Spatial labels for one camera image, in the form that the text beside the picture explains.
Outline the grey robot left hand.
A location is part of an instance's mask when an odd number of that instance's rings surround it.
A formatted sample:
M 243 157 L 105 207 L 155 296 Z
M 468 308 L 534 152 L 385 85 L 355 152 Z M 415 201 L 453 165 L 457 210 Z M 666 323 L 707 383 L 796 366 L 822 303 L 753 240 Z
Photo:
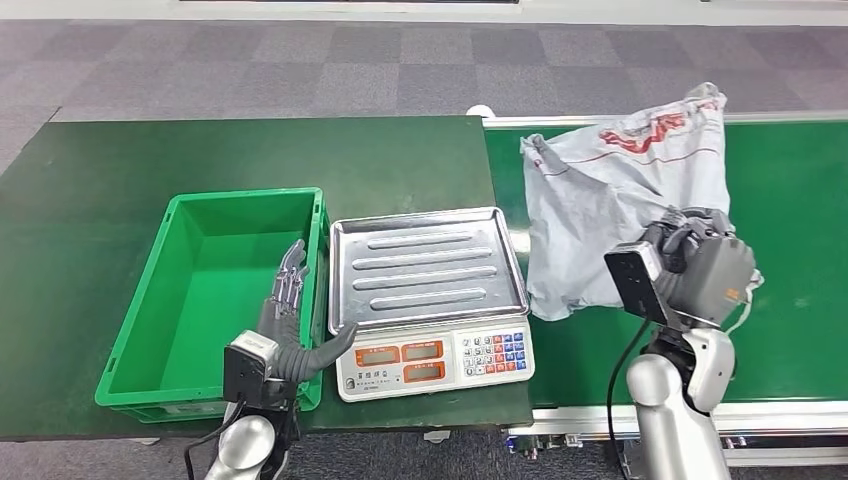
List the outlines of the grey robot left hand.
M 305 242 L 298 239 L 282 257 L 257 325 L 260 335 L 278 345 L 272 376 L 293 384 L 310 380 L 332 365 L 352 347 L 359 329 L 353 323 L 317 348 L 307 350 L 302 346 L 299 307 L 305 276 L 309 273 L 309 268 L 302 264 L 305 258 Z

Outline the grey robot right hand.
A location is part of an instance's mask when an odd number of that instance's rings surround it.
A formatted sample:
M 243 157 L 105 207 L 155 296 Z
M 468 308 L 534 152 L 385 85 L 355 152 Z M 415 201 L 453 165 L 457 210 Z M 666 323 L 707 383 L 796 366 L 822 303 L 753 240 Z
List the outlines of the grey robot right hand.
M 655 285 L 675 311 L 721 325 L 757 284 L 753 250 L 720 209 L 669 207 L 640 237 L 662 267 Z

